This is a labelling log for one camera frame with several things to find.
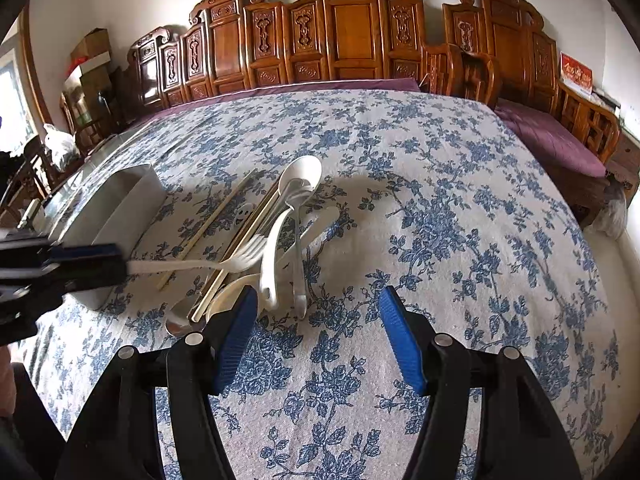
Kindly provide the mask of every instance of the blue floral tablecloth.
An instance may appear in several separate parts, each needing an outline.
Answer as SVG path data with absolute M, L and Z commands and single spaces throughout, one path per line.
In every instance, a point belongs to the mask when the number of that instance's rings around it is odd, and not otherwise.
M 402 477 L 426 400 L 402 381 L 380 321 L 378 295 L 393 285 L 411 310 L 470 348 L 520 348 L 593 477 L 625 436 L 616 432 L 616 396 L 625 387 L 616 327 L 569 208 L 484 105 L 414 92 L 318 91 L 178 112 L 119 147 L 65 219 L 111 173 L 151 162 L 168 197 L 134 256 L 171 258 L 240 178 L 264 170 L 191 253 L 216 259 L 238 207 L 257 203 L 305 154 L 322 160 L 323 180 L 303 220 L 331 205 L 340 219 L 306 252 L 308 317 L 260 314 L 236 380 L 212 400 L 236 476 Z M 282 245 L 291 240 L 289 230 Z M 42 318 L 20 352 L 63 433 L 120 346 L 174 342 L 164 313 L 205 278 L 181 272 L 158 292 L 157 276 L 132 276 L 100 312 L 67 300 Z M 473 473 L 479 392 L 469 403 L 460 478 Z M 158 421 L 166 474 L 179 478 L 165 390 Z

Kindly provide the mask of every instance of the wooden chopstick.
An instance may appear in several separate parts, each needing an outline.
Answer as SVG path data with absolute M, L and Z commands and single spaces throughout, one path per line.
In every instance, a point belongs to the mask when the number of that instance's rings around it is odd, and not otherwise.
M 220 205 L 216 208 L 216 210 L 211 213 L 211 215 L 209 216 L 209 218 L 207 218 L 207 221 L 204 222 L 204 224 L 202 225 L 202 227 L 200 229 L 198 229 L 198 232 L 196 234 L 194 234 L 189 241 L 187 242 L 187 244 L 185 245 L 184 249 L 178 253 L 178 255 L 175 257 L 176 260 L 183 260 L 185 259 L 185 257 L 187 256 L 187 254 L 189 254 L 189 252 L 193 249 L 193 247 L 196 245 L 197 241 L 200 240 L 200 238 L 202 238 L 202 235 L 205 233 L 205 231 L 207 230 L 207 228 L 213 223 L 213 221 L 218 217 L 218 215 L 220 215 L 220 213 L 222 213 L 222 210 L 226 207 L 226 205 L 231 202 L 231 199 L 233 197 L 235 197 L 238 192 L 244 187 L 246 186 L 246 184 L 254 177 L 255 173 L 256 173 L 255 168 L 253 168 L 249 173 L 247 173 L 244 178 L 238 183 L 238 185 L 231 191 L 231 193 L 229 193 L 225 199 L 220 203 Z M 156 285 L 156 288 L 158 290 L 162 290 L 162 288 L 166 285 L 166 283 L 169 281 L 169 278 L 171 277 L 171 275 L 174 272 L 164 272 L 162 274 L 162 276 L 160 277 L 160 281 L 158 282 L 158 284 Z
M 273 205 L 278 199 L 279 181 L 280 177 L 276 179 L 276 181 L 267 191 L 267 194 L 258 204 L 258 207 L 254 209 L 249 218 L 247 218 L 247 220 L 242 224 L 242 227 L 233 237 L 231 243 L 229 244 L 229 247 L 225 251 L 225 254 L 222 256 L 223 260 L 226 260 L 227 258 L 233 256 L 233 254 L 236 252 L 236 249 L 242 244 L 242 242 L 246 241 L 245 238 L 249 239 L 254 235 L 258 224 L 262 221 L 270 206 Z M 227 274 L 228 272 L 225 272 L 224 270 L 214 270 L 212 272 L 211 276 L 207 280 L 207 283 L 205 283 L 205 285 L 202 287 L 202 300 L 191 316 L 191 320 L 193 322 L 198 322 L 203 316 L 209 306 L 210 301 L 222 285 L 222 282 L 226 278 Z

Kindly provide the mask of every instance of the blue flower pattern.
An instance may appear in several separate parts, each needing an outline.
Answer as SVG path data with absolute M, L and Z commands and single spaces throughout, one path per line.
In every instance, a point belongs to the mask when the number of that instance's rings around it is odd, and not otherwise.
M 615 395 L 624 369 L 591 250 L 540 165 L 485 106 L 413 92 L 319 91 L 181 111 L 140 128 L 94 171 L 62 215 L 68 224 L 113 172 L 151 163 L 167 199 L 134 257 L 180 254 L 232 187 L 235 197 L 192 257 L 217 259 L 235 211 L 257 203 L 288 162 L 314 154 L 324 178 L 303 211 L 338 221 L 304 254 L 309 314 L 261 313 L 234 382 L 212 398 L 236 476 L 400 478 L 426 412 L 401 379 L 378 311 L 393 285 L 405 305 L 470 348 L 520 348 L 592 478 L 620 446 Z M 292 243 L 284 229 L 280 247 Z M 165 312 L 199 292 L 181 272 L 162 293 L 130 276 L 91 312 L 69 299 L 20 345 L 65 434 L 124 344 L 165 348 Z M 470 396 L 478 414 L 479 391 Z M 167 478 L 180 478 L 165 390 L 158 424 Z M 458 478 L 472 478 L 468 431 Z

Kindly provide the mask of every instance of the wooden armrest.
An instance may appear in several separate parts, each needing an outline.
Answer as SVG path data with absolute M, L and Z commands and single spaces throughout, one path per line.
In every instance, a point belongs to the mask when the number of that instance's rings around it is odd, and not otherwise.
M 561 81 L 558 81 L 556 87 L 556 108 L 553 115 L 603 164 L 616 151 L 620 137 L 618 118 L 606 108 L 577 94 Z
M 495 108 L 502 89 L 500 64 L 495 56 L 462 51 L 463 93 L 461 97 Z
M 421 45 L 420 88 L 431 94 L 459 96 L 462 91 L 462 58 L 454 44 Z

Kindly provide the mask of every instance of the spoon handle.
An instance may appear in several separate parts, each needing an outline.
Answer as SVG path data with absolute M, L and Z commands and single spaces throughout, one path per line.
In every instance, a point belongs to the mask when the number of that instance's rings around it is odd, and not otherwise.
M 306 316 L 306 285 L 305 271 L 302 264 L 302 249 L 300 247 L 300 206 L 294 209 L 294 223 L 293 305 L 298 319 L 303 319 Z

